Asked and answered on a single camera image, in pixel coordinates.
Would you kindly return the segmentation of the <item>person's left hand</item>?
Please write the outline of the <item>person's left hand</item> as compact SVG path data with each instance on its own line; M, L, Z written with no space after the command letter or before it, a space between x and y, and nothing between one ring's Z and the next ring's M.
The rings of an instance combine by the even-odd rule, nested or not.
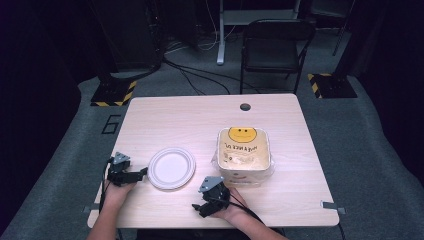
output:
M110 181L106 181L106 192L103 207L105 209L120 209L125 202L128 193L135 186L135 183L116 186Z

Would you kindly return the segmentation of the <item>wrapped pack of beige bowls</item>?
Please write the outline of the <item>wrapped pack of beige bowls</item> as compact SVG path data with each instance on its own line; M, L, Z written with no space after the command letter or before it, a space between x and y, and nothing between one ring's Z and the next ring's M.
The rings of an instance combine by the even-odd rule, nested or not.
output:
M267 132L253 127L221 129L212 164L227 185L261 185L275 170Z

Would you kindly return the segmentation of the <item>white paper plate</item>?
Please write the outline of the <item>white paper plate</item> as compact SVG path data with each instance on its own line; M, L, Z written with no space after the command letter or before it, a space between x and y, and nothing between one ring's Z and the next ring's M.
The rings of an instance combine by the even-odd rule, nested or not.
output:
M176 190L190 181L195 169L196 161L190 152L171 147L152 157L147 176L151 184L160 190Z

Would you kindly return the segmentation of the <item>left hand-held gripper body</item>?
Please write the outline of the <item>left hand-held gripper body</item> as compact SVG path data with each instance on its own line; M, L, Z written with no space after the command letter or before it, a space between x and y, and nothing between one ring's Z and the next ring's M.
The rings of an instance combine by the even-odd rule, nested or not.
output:
M110 162L107 179L116 186L125 184L125 179L132 178L132 175L126 171L129 166L130 157L123 153L116 152Z

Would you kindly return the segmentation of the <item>black folding chair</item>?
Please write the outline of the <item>black folding chair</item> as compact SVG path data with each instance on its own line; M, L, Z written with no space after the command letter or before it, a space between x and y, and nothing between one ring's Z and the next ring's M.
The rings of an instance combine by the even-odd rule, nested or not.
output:
M240 87L244 74L274 73L296 75L292 90L297 93L308 47L316 33L313 24L302 19L260 19L249 23L243 32Z

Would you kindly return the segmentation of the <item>person's right hand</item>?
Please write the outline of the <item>person's right hand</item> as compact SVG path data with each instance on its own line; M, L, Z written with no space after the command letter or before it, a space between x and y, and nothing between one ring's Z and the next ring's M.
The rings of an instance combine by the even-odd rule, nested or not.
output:
M236 188L230 187L229 190L230 204L227 208L212 214L212 217L223 219L228 223L233 223L247 216L247 213L244 210L244 207L247 206L247 203Z

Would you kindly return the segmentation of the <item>white desk frame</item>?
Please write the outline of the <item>white desk frame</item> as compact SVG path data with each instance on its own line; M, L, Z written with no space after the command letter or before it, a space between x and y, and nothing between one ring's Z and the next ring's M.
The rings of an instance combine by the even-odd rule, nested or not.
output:
M216 63L222 66L225 60L225 27L242 26L259 19L296 19L299 13L301 0L294 0L289 9L278 10L225 10L224 0L219 5L219 47Z

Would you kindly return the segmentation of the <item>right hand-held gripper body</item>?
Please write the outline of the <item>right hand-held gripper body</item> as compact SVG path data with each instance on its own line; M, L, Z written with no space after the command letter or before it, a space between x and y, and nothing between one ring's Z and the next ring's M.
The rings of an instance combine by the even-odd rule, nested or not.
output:
M224 184L222 176L207 176L200 188L202 198L205 200L204 208L216 208L217 212L229 205L230 191Z

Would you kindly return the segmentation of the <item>black base with striped tape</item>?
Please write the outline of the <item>black base with striped tape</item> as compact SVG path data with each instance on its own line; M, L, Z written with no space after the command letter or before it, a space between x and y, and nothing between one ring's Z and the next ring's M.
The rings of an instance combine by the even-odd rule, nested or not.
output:
M356 98L357 94L346 78L337 78L332 74L309 74L308 80L316 98Z
M91 105L99 107L124 106L131 99L136 84L136 81L122 80L100 83L91 98Z

